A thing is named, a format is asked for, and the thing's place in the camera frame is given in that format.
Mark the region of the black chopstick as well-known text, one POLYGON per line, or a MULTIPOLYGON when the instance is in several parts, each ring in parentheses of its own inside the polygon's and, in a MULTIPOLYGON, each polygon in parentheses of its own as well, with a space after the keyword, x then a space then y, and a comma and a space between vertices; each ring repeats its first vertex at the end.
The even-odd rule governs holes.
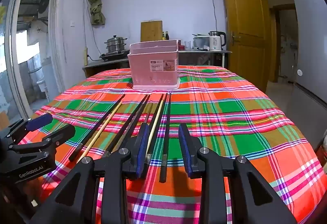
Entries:
POLYGON ((163 152, 162 152, 162 162, 160 169, 160 183, 166 182, 167 177, 167 160, 168 160, 168 145, 169 145, 169 134, 170 134, 170 116, 171 116, 171 94, 168 97, 168 107, 167 107, 167 119, 166 119, 166 128, 165 128, 165 137, 163 143, 163 152))
POLYGON ((164 103, 166 101, 167 95, 168 94, 165 95, 164 99, 159 104, 159 109, 158 109, 158 112, 157 112, 156 117, 154 119, 153 127, 151 128, 151 131, 150 131, 149 140, 148 140, 147 148, 146 148, 146 156, 148 156, 149 149, 151 147, 151 141, 152 141, 153 135, 155 134, 156 126, 157 126, 157 124, 159 122, 160 114, 161 114, 161 111, 163 109, 164 103))
POLYGON ((118 133, 112 138, 112 140, 110 141, 108 147, 105 149, 105 152, 103 153, 102 158, 107 156, 114 149, 114 146, 117 145, 119 139, 123 135, 124 131, 126 131, 128 125, 132 122, 132 119, 135 117, 136 113, 138 112, 138 110, 140 109, 140 107, 142 106, 142 104, 146 100, 146 98, 147 98, 147 94, 143 97, 141 102, 138 104, 138 106, 131 113, 130 117, 128 117, 127 121, 123 124, 123 126, 120 128, 118 133))
POLYGON ((150 95, 147 94, 146 100, 143 102, 142 106, 140 107, 140 109, 136 113, 135 117, 132 119, 132 122, 128 125, 126 131, 124 131, 124 133, 121 136, 121 138, 119 139, 117 145, 114 146, 114 149, 109 154, 111 154, 114 151, 118 150, 121 147, 121 145, 123 144, 123 142, 126 141, 126 138, 131 136, 131 134, 133 133, 133 131, 134 131, 135 127, 136 127, 136 124, 139 121, 139 117, 142 114, 142 111, 145 108, 145 106, 146 106, 146 104, 147 104, 147 102, 149 100, 149 97, 150 97, 150 95))
POLYGON ((104 122, 109 119, 110 116, 114 115, 115 112, 120 107, 121 101, 124 98, 124 94, 119 97, 119 99, 110 107, 110 109, 101 117, 99 121, 95 123, 95 125, 91 128, 90 131, 87 132, 86 136, 82 139, 82 141, 78 144, 72 154, 69 156, 69 161, 74 161, 86 143, 89 141, 90 138, 94 135, 97 129, 104 124, 104 122))

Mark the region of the steel kitchen table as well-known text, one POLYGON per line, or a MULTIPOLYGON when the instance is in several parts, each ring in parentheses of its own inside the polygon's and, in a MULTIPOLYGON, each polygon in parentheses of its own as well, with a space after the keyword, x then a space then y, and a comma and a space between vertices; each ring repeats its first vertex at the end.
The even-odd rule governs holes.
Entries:
POLYGON ((179 65, 195 65, 195 66, 220 66, 225 67, 228 55, 231 51, 211 51, 211 50, 179 50, 179 65))

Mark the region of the plaid tablecloth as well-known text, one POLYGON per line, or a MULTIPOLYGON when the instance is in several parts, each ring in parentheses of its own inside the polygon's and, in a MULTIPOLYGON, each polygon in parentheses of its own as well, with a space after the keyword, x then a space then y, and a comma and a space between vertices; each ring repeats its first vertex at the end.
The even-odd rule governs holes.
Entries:
MULTIPOLYGON (((179 88, 172 92, 167 177, 160 183, 167 107, 160 122, 150 167, 144 179, 128 181, 131 223, 198 223, 201 180, 191 180, 184 169, 178 126, 219 155, 245 156, 274 188, 299 223, 317 207, 326 192, 326 175, 309 142, 262 91, 225 68, 180 66, 179 88)), ((45 200, 72 169, 70 154, 102 115, 122 95, 122 106, 89 155, 102 157, 134 108, 145 96, 132 87, 129 69, 98 73, 57 96, 36 115, 50 113, 51 124, 30 132, 25 143, 40 141, 72 124, 75 135, 55 156, 57 168, 38 179, 36 196, 45 200)))

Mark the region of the wooden side shelf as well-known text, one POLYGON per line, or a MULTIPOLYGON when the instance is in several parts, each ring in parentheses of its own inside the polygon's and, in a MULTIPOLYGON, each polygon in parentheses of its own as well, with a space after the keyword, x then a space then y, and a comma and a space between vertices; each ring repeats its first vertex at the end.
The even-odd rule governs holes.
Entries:
POLYGON ((89 63, 87 66, 83 67, 83 71, 85 73, 85 77, 91 77, 103 71, 111 70, 111 69, 121 69, 121 68, 129 68, 129 60, 127 58, 123 58, 120 60, 112 60, 112 61, 93 61, 89 63))

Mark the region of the pink utensil basket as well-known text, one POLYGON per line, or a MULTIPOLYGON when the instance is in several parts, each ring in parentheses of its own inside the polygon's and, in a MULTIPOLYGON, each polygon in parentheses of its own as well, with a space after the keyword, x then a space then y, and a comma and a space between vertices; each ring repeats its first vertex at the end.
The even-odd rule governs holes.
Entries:
POLYGON ((179 87, 177 40, 131 44, 128 59, 135 90, 175 90, 179 87))

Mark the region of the induction cooker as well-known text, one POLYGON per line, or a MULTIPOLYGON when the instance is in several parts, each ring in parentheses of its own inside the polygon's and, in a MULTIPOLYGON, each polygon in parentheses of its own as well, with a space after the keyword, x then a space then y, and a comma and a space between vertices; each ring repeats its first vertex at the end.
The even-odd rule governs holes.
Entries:
POLYGON ((103 61, 120 60, 123 58, 127 58, 129 52, 130 52, 129 50, 124 50, 122 52, 108 52, 106 54, 101 54, 99 58, 102 59, 103 61))

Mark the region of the steel steamer pot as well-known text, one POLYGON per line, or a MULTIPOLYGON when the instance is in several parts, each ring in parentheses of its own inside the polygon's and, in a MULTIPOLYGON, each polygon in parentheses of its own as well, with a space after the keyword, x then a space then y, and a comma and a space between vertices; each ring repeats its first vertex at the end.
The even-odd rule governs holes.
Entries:
POLYGON ((125 41, 127 38, 119 37, 117 35, 114 35, 112 38, 108 39, 105 44, 108 53, 122 53, 125 50, 125 41))

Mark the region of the white electric kettle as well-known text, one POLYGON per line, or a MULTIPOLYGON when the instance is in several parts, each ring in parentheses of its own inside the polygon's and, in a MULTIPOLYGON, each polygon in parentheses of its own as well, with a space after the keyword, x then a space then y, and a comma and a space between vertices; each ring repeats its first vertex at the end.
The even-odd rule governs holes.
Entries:
POLYGON ((209 49, 212 51, 221 51, 227 43, 226 33, 223 31, 209 32, 209 49))

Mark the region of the wooden cutting board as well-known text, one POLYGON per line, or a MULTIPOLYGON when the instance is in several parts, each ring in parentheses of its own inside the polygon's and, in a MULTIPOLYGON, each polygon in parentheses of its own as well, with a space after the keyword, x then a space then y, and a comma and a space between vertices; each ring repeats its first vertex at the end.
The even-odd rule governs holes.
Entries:
POLYGON ((140 32, 141 42, 162 40, 162 21, 153 20, 141 22, 140 32))

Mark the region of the grey refrigerator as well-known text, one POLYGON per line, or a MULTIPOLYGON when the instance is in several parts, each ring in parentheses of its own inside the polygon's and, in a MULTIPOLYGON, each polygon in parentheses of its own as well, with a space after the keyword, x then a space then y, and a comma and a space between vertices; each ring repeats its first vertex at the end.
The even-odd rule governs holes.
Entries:
POLYGON ((326 135, 326 2, 294 1, 298 62, 287 116, 318 149, 326 135))

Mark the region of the yellow wooden door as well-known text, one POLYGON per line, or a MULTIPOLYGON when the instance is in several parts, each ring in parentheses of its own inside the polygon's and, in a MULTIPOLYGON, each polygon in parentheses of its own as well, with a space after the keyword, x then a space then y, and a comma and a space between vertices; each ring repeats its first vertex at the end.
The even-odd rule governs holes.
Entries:
POLYGON ((266 91, 271 60, 268 0, 224 0, 227 13, 228 68, 266 91))

